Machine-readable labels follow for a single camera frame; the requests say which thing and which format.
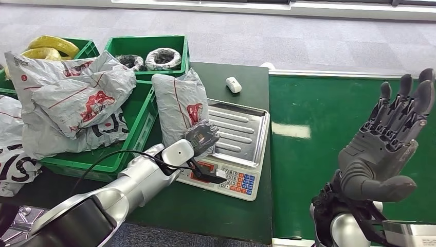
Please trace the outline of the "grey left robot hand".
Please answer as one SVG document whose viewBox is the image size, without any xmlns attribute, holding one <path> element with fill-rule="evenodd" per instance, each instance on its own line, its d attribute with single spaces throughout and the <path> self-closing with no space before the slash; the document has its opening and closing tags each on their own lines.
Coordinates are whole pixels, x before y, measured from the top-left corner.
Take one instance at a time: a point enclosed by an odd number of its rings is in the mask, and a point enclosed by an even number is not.
<svg viewBox="0 0 436 247">
<path fill-rule="evenodd" d="M 215 144 L 220 139 L 219 128 L 209 120 L 203 119 L 189 128 L 184 134 L 194 150 L 194 157 L 203 157 L 212 154 Z"/>
</svg>

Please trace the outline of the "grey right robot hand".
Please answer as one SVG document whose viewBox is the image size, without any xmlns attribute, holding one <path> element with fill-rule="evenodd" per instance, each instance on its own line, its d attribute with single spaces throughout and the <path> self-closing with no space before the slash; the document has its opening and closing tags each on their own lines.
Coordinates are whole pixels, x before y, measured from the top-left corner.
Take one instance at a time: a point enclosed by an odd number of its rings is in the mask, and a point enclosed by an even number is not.
<svg viewBox="0 0 436 247">
<path fill-rule="evenodd" d="M 400 172 L 418 148 L 416 141 L 427 125 L 435 102 L 435 71 L 419 74 L 417 88 L 404 74 L 393 99 L 389 82 L 380 86 L 380 96 L 368 120 L 340 151 L 340 187 L 352 200 L 398 202 L 407 198 L 416 183 Z"/>
</svg>

